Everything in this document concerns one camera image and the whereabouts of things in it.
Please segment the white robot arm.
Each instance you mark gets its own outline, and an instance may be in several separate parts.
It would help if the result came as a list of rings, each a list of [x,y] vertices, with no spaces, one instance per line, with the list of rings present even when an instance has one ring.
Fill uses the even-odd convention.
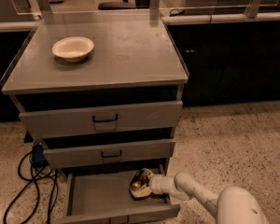
[[[146,198],[150,194],[170,194],[183,201],[195,198],[216,224],[269,224],[258,201],[246,189],[231,186],[216,195],[184,172],[167,176],[143,168],[134,176],[129,191],[135,199]]]

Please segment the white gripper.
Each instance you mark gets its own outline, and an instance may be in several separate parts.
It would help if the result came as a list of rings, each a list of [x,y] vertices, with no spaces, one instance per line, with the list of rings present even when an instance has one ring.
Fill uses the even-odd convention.
[[[140,189],[132,189],[131,195],[136,200],[145,199],[152,192],[154,194],[174,194],[176,192],[175,181],[172,177],[154,175],[154,173],[147,168],[142,169],[142,177],[149,179],[149,187],[144,186]]]

